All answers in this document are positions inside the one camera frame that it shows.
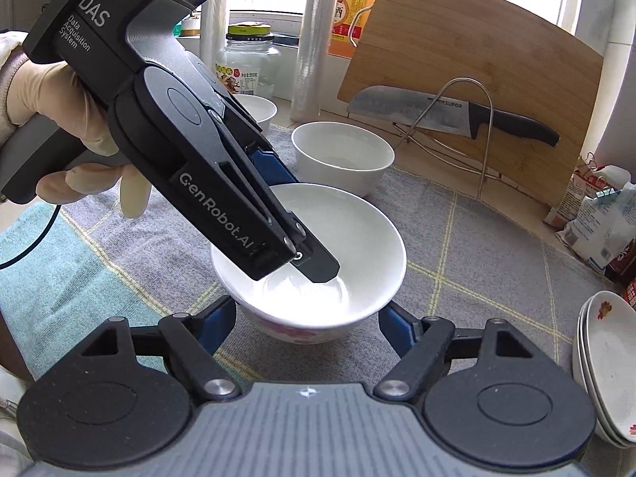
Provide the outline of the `left gloved hand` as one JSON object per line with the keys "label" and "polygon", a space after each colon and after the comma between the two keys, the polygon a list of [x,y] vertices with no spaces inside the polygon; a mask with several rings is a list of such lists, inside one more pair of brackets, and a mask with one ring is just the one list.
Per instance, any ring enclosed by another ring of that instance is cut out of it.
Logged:
{"label": "left gloved hand", "polygon": [[[106,114],[82,88],[74,71],[63,62],[36,65],[17,52],[1,69],[1,141],[8,141],[35,114],[50,118],[80,139],[88,150],[105,156],[118,153]],[[80,165],[43,176],[35,192],[50,204],[65,205],[108,191],[114,185],[120,187],[125,217],[140,217],[147,208],[151,184],[132,165]]]}

